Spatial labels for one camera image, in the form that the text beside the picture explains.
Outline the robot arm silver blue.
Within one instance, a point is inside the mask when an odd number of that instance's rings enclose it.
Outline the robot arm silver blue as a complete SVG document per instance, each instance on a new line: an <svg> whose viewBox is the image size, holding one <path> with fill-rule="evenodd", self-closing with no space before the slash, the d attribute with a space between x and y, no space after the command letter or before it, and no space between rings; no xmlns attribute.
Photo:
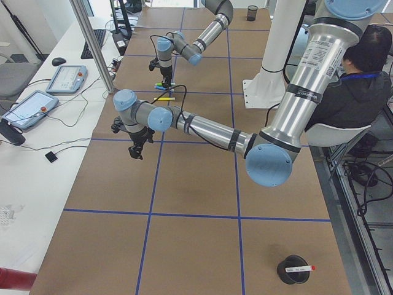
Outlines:
<svg viewBox="0 0 393 295"><path fill-rule="evenodd" d="M303 56L292 76L271 124L247 134L184 111L176 106L157 106L139 100L128 89L113 97L119 113L114 132L127 132L133 142L129 152L140 159L155 132L169 128L193 134L226 151L241 154L246 171L257 184L275 187L284 183L301 149L300 137L322 101L331 78L348 49L356 45L372 16L384 1L321 1L308 31Z"/></svg>
<svg viewBox="0 0 393 295"><path fill-rule="evenodd" d="M202 53L228 28L233 19L233 5L228 0L203 1L202 4L215 15L215 19L193 43L189 44L180 31L157 38L156 57L150 62L149 70L160 69L163 76L161 85L166 89L172 86L172 53L176 52L196 66L202 59Z"/></svg>

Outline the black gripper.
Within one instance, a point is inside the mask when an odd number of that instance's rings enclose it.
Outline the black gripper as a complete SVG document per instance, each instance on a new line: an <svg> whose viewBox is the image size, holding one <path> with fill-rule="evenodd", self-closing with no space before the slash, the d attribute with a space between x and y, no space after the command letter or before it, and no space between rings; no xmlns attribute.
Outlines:
<svg viewBox="0 0 393 295"><path fill-rule="evenodd" d="M128 152L130 157L133 159L143 159L142 150L144 144L147 142L154 142L154 133L155 131L149 127L144 127L138 132L129 132L129 136L131 141L133 142L133 146L128 148Z"/></svg>
<svg viewBox="0 0 393 295"><path fill-rule="evenodd" d="M160 66L160 72L163 76L163 83L171 83L173 78L173 67L172 66Z"/></svg>

